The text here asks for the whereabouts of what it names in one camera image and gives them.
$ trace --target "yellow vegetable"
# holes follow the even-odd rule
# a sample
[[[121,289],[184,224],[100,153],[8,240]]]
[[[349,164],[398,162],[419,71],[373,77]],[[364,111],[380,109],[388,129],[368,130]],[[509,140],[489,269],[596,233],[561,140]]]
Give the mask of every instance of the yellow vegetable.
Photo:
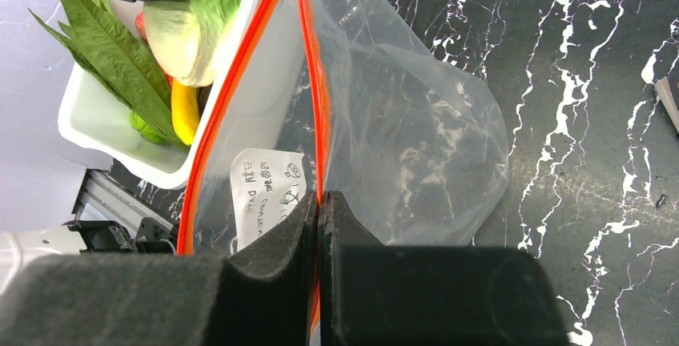
[[[198,130],[198,89],[172,81],[172,126],[179,140],[191,145]]]

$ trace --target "paper label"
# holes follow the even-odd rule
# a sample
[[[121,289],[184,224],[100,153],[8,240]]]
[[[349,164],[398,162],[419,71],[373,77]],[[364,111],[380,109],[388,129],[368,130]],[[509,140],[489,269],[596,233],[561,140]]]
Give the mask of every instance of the paper label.
[[[299,152],[246,148],[231,164],[236,238],[242,250],[283,222],[307,190]]]

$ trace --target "metal frame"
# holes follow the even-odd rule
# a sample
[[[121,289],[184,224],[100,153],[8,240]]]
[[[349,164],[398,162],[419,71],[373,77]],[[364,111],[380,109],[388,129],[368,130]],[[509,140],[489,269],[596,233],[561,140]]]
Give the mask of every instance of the metal frame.
[[[79,219],[87,204],[102,213],[106,219],[122,224],[132,236],[137,234],[143,218],[151,218],[167,230],[171,230],[175,223],[123,190],[108,175],[97,170],[88,170],[85,175],[75,207],[76,219]]]

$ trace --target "white plastic tray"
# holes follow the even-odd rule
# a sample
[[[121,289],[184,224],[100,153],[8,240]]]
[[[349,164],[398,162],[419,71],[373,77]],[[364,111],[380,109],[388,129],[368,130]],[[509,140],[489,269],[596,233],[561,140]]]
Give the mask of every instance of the white plastic tray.
[[[258,3],[259,0],[241,1],[231,35],[224,39],[223,45],[218,49],[221,68],[215,79],[215,88],[207,99],[195,136],[196,143],[203,137],[222,81],[227,75]],[[123,23],[128,26],[140,11],[138,6],[115,6],[115,9]],[[267,112],[265,110],[262,112],[261,118],[266,119]],[[130,172],[158,187],[171,189],[184,186],[191,172],[198,144],[194,144],[188,154],[170,145],[151,144],[132,128],[129,117],[130,111],[124,105],[80,66],[74,65],[59,108],[58,128],[61,135],[80,147],[93,148],[111,155]],[[271,129],[272,134],[278,132],[278,129]]]

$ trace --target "lettuce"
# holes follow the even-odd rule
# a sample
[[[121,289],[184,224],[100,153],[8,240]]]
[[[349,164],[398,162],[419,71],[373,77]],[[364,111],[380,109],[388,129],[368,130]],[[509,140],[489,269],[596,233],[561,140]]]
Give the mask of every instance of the lettuce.
[[[214,82],[215,52],[228,35],[240,0],[175,0],[144,4],[151,51],[170,76],[185,86]]]

